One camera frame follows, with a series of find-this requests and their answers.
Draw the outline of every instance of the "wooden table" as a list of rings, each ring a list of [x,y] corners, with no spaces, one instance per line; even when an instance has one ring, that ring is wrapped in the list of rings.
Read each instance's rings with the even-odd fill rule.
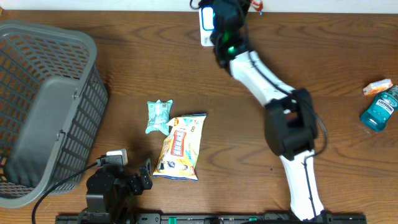
[[[264,139],[264,110],[200,45],[198,13],[5,11],[22,19],[80,30],[94,38],[109,105],[88,163],[126,148],[133,171],[157,162],[165,136],[145,134],[146,101],[173,99],[171,117],[206,112],[198,183],[154,179],[131,206],[164,213],[264,213],[287,210],[289,188],[280,159]],[[398,219],[398,115],[382,133],[361,123],[374,97],[369,82],[398,82],[398,17],[353,14],[249,14],[251,42],[281,80],[307,88],[329,130],[328,150],[315,159],[318,191],[332,212],[363,212],[368,223]],[[317,140],[321,146],[322,138]],[[85,182],[50,196],[38,223],[86,207]],[[0,222],[29,223],[33,203],[0,209]]]

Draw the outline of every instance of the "bottle label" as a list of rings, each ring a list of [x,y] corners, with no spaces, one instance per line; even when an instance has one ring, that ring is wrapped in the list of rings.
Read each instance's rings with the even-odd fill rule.
[[[392,115],[392,112],[394,112],[394,109],[392,106],[390,106],[387,102],[385,102],[384,100],[378,100],[376,102],[376,105],[380,106],[381,108],[383,108],[384,110],[386,110],[390,115]]]

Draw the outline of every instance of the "blue bottle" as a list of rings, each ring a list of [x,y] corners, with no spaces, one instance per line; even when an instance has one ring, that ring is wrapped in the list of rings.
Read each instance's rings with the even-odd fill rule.
[[[361,121],[374,131],[382,131],[396,109],[398,109],[398,86],[393,86],[389,91],[376,96],[369,109],[362,114]]]

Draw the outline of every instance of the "white wall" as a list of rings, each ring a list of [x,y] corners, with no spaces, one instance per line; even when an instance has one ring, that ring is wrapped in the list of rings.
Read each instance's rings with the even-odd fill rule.
[[[398,13],[398,0],[263,0],[265,12]],[[0,0],[3,9],[191,11],[189,0]]]

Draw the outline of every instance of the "gray plastic basket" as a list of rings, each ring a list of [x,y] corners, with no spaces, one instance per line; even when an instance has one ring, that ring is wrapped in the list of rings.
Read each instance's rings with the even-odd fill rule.
[[[0,207],[26,205],[84,168],[108,101],[95,58],[81,32],[0,22]]]

